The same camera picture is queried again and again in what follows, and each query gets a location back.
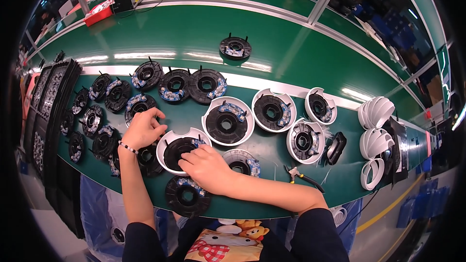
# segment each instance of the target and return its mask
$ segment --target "black cable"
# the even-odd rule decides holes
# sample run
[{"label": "black cable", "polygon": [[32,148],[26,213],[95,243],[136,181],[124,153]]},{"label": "black cable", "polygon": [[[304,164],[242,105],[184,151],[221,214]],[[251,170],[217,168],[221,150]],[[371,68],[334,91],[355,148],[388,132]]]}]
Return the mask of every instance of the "black cable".
[{"label": "black cable", "polygon": [[351,224],[351,222],[358,216],[361,214],[361,212],[363,212],[363,210],[370,204],[370,202],[374,199],[374,197],[376,197],[377,193],[379,192],[380,188],[382,186],[379,186],[379,189],[377,189],[375,191],[375,194],[374,196],[372,196],[372,198],[370,199],[370,201],[358,212],[358,214],[356,214],[350,221],[349,223],[346,224],[346,226],[343,228],[343,230],[341,230],[341,232],[338,234],[339,236],[341,235],[341,233],[343,233],[344,230],[346,230],[346,228]]}]

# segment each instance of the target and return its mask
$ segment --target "circular black plastic part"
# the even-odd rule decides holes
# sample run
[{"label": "circular black plastic part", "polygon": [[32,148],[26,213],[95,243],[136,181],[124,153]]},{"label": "circular black plastic part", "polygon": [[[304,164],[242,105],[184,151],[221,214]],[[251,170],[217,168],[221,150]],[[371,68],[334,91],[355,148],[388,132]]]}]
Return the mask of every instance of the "circular black plastic part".
[{"label": "circular black plastic part", "polygon": [[125,109],[125,122],[126,126],[129,127],[131,124],[131,120],[133,120],[133,117],[136,113],[142,113],[150,108],[157,107],[157,102],[155,102],[155,99],[150,96],[150,95],[145,95],[147,97],[146,101],[138,101],[133,106],[131,107],[130,111],[127,111]]},{"label": "circular black plastic part", "polygon": [[110,137],[106,132],[103,132],[94,138],[92,153],[94,153],[97,160],[107,159],[117,145],[118,140],[114,135]]},{"label": "circular black plastic part", "polygon": [[73,106],[85,108],[87,106],[88,100],[89,100],[89,90],[87,90],[87,88],[83,88],[79,90],[78,93],[76,94],[75,99],[73,100]]},{"label": "circular black plastic part", "polygon": [[192,99],[201,104],[210,104],[212,99],[208,98],[207,94],[217,89],[218,78],[225,80],[222,74],[212,69],[202,69],[192,73],[188,86]]},{"label": "circular black plastic part", "polygon": [[[244,49],[243,55],[242,56],[232,56],[228,55],[225,53],[226,47],[229,47],[230,49],[234,50],[241,50]],[[220,52],[227,57],[228,59],[231,60],[241,60],[249,57],[251,55],[251,44],[249,44],[245,39],[238,38],[238,37],[230,37],[230,38],[224,38],[220,42]]]},{"label": "circular black plastic part", "polygon": [[188,89],[188,83],[189,83],[189,78],[190,74],[188,71],[183,70],[183,69],[175,69],[172,70],[171,72],[166,73],[162,78],[160,79],[158,83],[158,93],[159,95],[162,95],[160,93],[160,88],[164,87],[166,90],[171,91],[171,92],[177,92],[180,90],[184,90],[183,96],[180,97],[178,101],[167,101],[171,103],[178,103],[184,101],[186,98],[189,97],[189,89]]},{"label": "circular black plastic part", "polygon": [[94,91],[94,93],[99,93],[95,99],[96,102],[102,101],[105,97],[105,93],[107,92],[107,87],[111,82],[112,78],[107,73],[100,75],[96,80],[94,80],[94,83],[92,83],[92,91]]},{"label": "circular black plastic part", "polygon": [[68,136],[68,134],[73,131],[73,127],[75,124],[75,115],[71,111],[71,109],[67,109],[65,113],[63,114],[63,119],[61,121],[61,126],[63,126],[64,129],[68,129],[68,133],[61,132],[64,136]]},{"label": "circular black plastic part", "polygon": [[330,0],[329,1],[329,6],[335,10],[338,9],[338,7],[340,6],[340,2],[338,0]]},{"label": "circular black plastic part", "polygon": [[189,178],[175,176],[170,179],[165,187],[165,199],[168,206],[180,216],[193,218],[207,211],[210,206],[212,194],[206,192],[204,197],[190,185],[178,185],[178,179]]},{"label": "circular black plastic part", "polygon": [[280,106],[282,100],[277,96],[264,95],[254,104],[254,114],[259,122],[267,128],[278,131],[283,129],[278,121],[283,117],[283,109]]},{"label": "circular black plastic part", "polygon": [[117,240],[119,243],[124,243],[125,242],[125,236],[123,235],[123,232],[119,228],[114,228],[112,231],[112,236],[115,237],[115,240]]},{"label": "circular black plastic part", "polygon": [[157,161],[157,144],[151,144],[139,149],[137,153],[137,162],[143,177],[155,177],[159,175],[164,168]]},{"label": "circular black plastic part", "polygon": [[240,122],[235,114],[218,111],[219,107],[214,107],[206,117],[207,132],[212,138],[221,143],[233,144],[239,142],[246,135],[248,120],[244,119],[243,122]]},{"label": "circular black plastic part", "polygon": [[146,82],[146,84],[140,88],[142,91],[151,90],[155,85],[157,85],[158,81],[164,74],[160,63],[155,61],[142,63],[137,67],[135,72],[139,80],[144,80]]},{"label": "circular black plastic part", "polygon": [[311,94],[308,98],[309,106],[312,110],[312,113],[321,121],[322,117],[327,113],[327,106],[329,105],[325,98],[318,95],[317,93]]},{"label": "circular black plastic part", "polygon": [[105,107],[114,114],[126,106],[130,99],[131,87],[126,80],[121,80],[121,85],[112,88],[105,96]]},{"label": "circular black plastic part", "polygon": [[247,160],[254,159],[253,155],[244,150],[230,150],[225,152],[222,157],[233,171],[251,175],[251,167],[247,164]]},{"label": "circular black plastic part", "polygon": [[[97,129],[95,132],[91,132],[90,129],[92,128],[92,125],[94,123],[97,123]],[[94,137],[99,130],[102,128],[103,124],[103,113],[102,113],[102,108],[98,106],[97,104],[89,107],[86,112],[84,113],[83,116],[83,132],[86,137],[92,138]]]},{"label": "circular black plastic part", "polygon": [[174,171],[183,171],[178,165],[178,161],[181,158],[181,154],[189,153],[196,149],[196,146],[191,143],[194,138],[186,137],[179,138],[169,143],[164,152],[165,166]]},{"label": "circular black plastic part", "polygon": [[68,156],[71,159],[71,156],[74,156],[78,152],[78,146],[81,147],[81,156],[78,160],[73,160],[74,163],[77,163],[84,154],[84,140],[83,135],[81,135],[78,131],[73,131],[69,136],[69,143],[68,143]]},{"label": "circular black plastic part", "polygon": [[312,155],[309,154],[309,149],[312,148],[313,143],[311,131],[313,131],[313,129],[309,125],[303,123],[299,123],[293,127],[293,132],[291,133],[291,148],[299,160],[307,160],[312,157]]}]

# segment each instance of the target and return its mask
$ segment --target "white dome camera housing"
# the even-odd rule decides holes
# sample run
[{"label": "white dome camera housing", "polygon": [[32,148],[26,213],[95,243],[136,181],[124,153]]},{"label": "white dome camera housing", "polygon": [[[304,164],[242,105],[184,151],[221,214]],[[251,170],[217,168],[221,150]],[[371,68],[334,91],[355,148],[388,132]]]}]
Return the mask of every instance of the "white dome camera housing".
[{"label": "white dome camera housing", "polygon": [[187,134],[177,135],[173,131],[166,133],[157,144],[157,160],[162,167],[171,174],[188,176],[180,166],[178,160],[181,154],[189,153],[198,147],[198,144],[206,143],[212,146],[209,137],[196,128],[191,128]]},{"label": "white dome camera housing", "polygon": [[201,123],[207,136],[223,146],[244,143],[254,131],[254,117],[241,100],[223,96],[213,99]]},{"label": "white dome camera housing", "polygon": [[256,93],[251,104],[257,125],[269,132],[289,130],[296,120],[296,105],[288,94],[276,94],[270,88]]},{"label": "white dome camera housing", "polygon": [[318,123],[296,120],[287,135],[290,155],[302,164],[313,164],[320,160],[325,147],[325,136]]},{"label": "white dome camera housing", "polygon": [[330,125],[336,119],[336,103],[323,96],[323,89],[314,87],[304,99],[304,107],[309,118],[319,125]]}]

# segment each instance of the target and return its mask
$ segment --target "bracelet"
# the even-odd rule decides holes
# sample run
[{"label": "bracelet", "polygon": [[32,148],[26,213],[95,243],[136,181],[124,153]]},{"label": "bracelet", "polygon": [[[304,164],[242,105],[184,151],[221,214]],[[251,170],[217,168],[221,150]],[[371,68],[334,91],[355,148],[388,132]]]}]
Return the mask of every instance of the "bracelet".
[{"label": "bracelet", "polygon": [[128,145],[125,145],[125,143],[123,143],[123,142],[121,142],[121,141],[118,141],[118,143],[119,143],[119,145],[120,145],[120,146],[123,146],[123,147],[125,147],[126,149],[130,150],[131,152],[133,152],[134,154],[136,154],[136,155],[137,155],[137,153],[138,153],[138,151],[137,151],[137,150],[135,150],[135,149],[133,149],[133,148],[130,148],[130,147],[128,147]]}]

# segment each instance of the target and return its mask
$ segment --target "pliers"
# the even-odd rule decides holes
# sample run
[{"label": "pliers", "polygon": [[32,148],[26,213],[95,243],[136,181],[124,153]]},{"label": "pliers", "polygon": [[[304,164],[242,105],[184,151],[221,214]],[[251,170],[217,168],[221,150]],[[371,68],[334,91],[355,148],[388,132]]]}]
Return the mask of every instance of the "pliers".
[{"label": "pliers", "polygon": [[295,167],[293,167],[293,168],[290,168],[290,167],[288,167],[288,166],[286,166],[286,165],[283,165],[283,166],[285,167],[286,171],[288,171],[288,173],[290,173],[290,175],[291,175],[291,181],[290,181],[290,183],[294,183],[294,178],[295,178],[295,176],[298,176],[298,177],[300,177],[301,179],[303,179],[303,180],[309,182],[310,184],[314,185],[317,189],[319,189],[320,192],[325,193],[325,190],[323,190],[322,186],[321,186],[319,183],[317,183],[317,181],[315,181],[315,180],[312,179],[312,178],[307,177],[307,176],[304,175],[304,174],[301,174],[301,173],[298,171],[298,167],[295,166]]}]

